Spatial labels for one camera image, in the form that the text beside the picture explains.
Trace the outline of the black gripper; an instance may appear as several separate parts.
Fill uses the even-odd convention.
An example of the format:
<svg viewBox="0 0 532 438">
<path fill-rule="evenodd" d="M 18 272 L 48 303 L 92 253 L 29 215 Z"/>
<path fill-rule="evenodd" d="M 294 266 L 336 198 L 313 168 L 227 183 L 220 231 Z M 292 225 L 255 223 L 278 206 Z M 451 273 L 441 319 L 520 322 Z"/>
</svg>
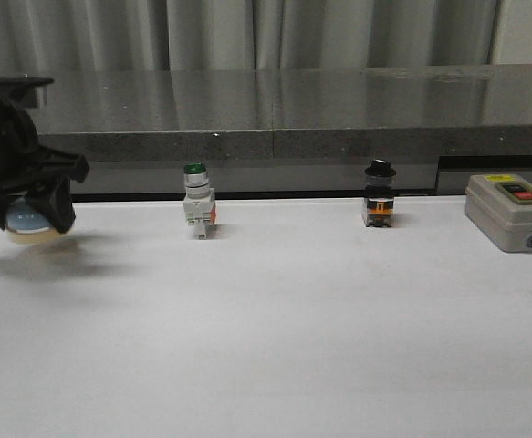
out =
<svg viewBox="0 0 532 438">
<path fill-rule="evenodd" d="M 89 174 L 87 159 L 40 143 L 28 113 L 0 95 L 0 229 L 6 229 L 11 203 L 24 197 L 59 233 L 67 233 L 76 215 L 70 183 Z"/>
</svg>

